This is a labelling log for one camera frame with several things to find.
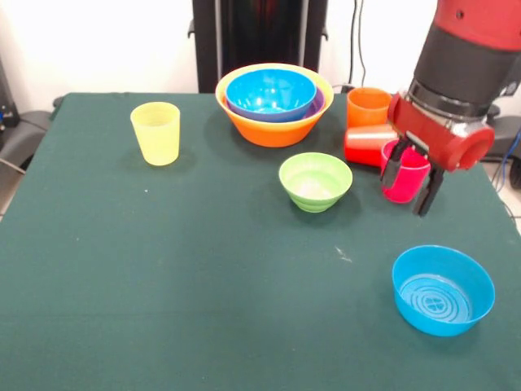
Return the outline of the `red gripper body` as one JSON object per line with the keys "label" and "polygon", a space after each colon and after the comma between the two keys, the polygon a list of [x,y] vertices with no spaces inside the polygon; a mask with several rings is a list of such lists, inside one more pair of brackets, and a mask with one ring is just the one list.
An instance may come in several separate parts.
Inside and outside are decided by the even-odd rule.
{"label": "red gripper body", "polygon": [[388,121],[400,138],[412,143],[429,161],[446,171],[470,169],[493,145],[494,129],[483,121],[456,121],[439,116],[409,101],[392,96]]}

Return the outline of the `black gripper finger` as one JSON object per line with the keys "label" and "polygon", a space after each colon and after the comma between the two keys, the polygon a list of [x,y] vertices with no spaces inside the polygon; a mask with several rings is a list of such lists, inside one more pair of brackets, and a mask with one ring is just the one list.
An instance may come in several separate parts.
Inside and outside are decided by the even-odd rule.
{"label": "black gripper finger", "polygon": [[406,149],[410,146],[411,143],[409,140],[394,140],[386,144],[385,147],[389,147],[387,162],[385,163],[383,172],[380,176],[383,187],[393,187],[401,168],[401,158]]}
{"label": "black gripper finger", "polygon": [[414,205],[413,213],[417,216],[425,216],[443,183],[444,169],[436,164],[431,164],[427,175],[427,184],[420,191],[418,199]]}

